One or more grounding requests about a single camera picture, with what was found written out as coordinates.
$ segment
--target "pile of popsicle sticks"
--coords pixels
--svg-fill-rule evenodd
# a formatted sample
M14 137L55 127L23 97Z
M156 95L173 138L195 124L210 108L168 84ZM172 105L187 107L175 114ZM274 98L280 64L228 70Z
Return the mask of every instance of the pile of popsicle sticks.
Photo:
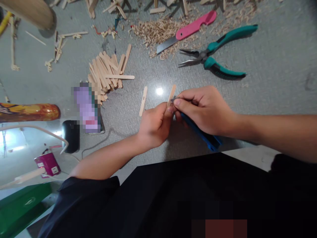
M116 54L111 57L106 52L100 52L99 55L89 63L90 74L88 82L92 85L92 90L97 96L98 102L102 105L108 97L106 93L116 88L122 88L122 80L134 79L133 75L123 75L131 51L131 44L128 45L126 54L122 54L118 64Z

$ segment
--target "green pliers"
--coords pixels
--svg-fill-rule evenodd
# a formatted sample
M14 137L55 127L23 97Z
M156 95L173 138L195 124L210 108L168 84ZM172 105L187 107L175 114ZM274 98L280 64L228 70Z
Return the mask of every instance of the green pliers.
M243 26L237 29L234 29L224 36L222 36L219 40L212 42L208 45L208 48L202 52L194 51L194 50L181 50L187 54L190 54L196 59L190 59L183 63L180 63L181 66L186 65L193 65L196 63L203 63L205 69L211 69L217 76L221 78L227 79L242 79L246 76L244 72L235 72L228 70L222 67L217 61L212 58L210 55L216 52L217 49L222 47L224 44L228 43L229 41L236 40L242 37L246 37L251 35L258 29L258 25L251 25L251 26Z

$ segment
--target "hand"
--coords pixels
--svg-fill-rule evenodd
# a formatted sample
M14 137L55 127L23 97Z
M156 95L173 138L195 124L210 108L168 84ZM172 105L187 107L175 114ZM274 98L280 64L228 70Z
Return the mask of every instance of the hand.
M235 125L237 114L224 101L214 86L181 92L174 101L176 120L182 122L180 111L189 116L205 133L226 136Z
M173 118L173 107L166 108L163 102L157 107L143 112L137 138L145 150L159 147L166 140Z

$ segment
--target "black shirt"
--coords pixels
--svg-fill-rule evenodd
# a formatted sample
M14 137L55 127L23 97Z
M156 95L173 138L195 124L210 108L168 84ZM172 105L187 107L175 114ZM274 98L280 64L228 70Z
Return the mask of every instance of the black shirt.
M316 182L315 164L282 154L270 172L216 153L139 166L121 186L71 177L39 237L191 237L198 219L248 219L249 236L264 220L315 219Z

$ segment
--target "left hand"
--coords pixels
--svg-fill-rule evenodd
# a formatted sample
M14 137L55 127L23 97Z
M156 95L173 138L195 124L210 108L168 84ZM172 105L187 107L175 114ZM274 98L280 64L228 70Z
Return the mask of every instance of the left hand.
M136 135L146 150L159 147L168 137L175 108L166 108L166 104L163 102L143 112L140 129Z

